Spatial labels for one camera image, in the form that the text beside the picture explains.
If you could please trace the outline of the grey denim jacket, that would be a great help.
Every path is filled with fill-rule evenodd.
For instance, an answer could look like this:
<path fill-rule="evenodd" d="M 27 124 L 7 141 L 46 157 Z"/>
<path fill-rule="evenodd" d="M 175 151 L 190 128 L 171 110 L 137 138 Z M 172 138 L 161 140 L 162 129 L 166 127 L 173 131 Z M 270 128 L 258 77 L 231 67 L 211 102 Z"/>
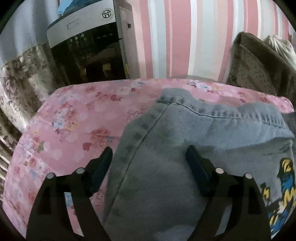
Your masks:
<path fill-rule="evenodd" d="M 295 113 L 166 89 L 112 159 L 112 240 L 294 240 Z"/>

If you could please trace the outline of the floral curtain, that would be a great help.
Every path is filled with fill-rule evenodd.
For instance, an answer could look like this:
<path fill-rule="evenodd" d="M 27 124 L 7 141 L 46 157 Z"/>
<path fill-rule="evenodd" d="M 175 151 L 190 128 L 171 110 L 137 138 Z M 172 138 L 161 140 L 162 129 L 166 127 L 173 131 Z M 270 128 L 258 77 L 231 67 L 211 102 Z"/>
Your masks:
<path fill-rule="evenodd" d="M 64 85 L 48 43 L 1 66 L 1 186 L 21 134 L 45 100 Z"/>

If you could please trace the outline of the brown sofa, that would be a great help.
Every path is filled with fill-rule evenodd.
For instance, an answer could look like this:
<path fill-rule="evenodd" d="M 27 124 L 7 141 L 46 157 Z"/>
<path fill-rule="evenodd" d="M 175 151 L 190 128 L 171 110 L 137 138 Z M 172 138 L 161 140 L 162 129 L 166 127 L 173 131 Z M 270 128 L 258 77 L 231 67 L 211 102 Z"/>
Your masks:
<path fill-rule="evenodd" d="M 234 40 L 227 84 L 286 97 L 295 105 L 295 70 L 283 57 L 251 33 Z"/>

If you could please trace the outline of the white garment on sofa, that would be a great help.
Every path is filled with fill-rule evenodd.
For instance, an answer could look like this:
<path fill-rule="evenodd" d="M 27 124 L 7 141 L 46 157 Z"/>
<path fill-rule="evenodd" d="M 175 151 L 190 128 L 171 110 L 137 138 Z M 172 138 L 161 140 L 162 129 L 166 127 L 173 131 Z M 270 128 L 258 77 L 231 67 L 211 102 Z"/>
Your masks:
<path fill-rule="evenodd" d="M 268 36 L 264 42 L 276 51 L 287 63 L 295 69 L 296 54 L 289 40 L 281 39 L 278 35 Z"/>

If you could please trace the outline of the grey water dispenser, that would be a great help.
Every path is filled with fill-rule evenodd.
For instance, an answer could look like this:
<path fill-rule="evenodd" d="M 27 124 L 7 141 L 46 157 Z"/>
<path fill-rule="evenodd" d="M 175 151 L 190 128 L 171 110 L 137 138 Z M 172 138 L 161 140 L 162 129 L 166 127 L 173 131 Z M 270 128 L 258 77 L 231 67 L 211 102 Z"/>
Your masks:
<path fill-rule="evenodd" d="M 67 85 L 140 77 L 132 6 L 95 1 L 58 18 L 49 46 Z"/>

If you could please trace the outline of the blue cloth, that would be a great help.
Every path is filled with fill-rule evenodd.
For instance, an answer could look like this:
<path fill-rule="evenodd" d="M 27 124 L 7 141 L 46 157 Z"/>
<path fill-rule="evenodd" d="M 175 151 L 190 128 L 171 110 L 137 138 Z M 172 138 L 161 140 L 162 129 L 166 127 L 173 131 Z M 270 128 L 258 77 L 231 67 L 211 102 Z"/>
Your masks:
<path fill-rule="evenodd" d="M 57 13 L 59 15 L 64 15 L 76 11 L 76 9 L 78 9 L 79 2 L 79 0 L 62 0 L 58 6 Z"/>

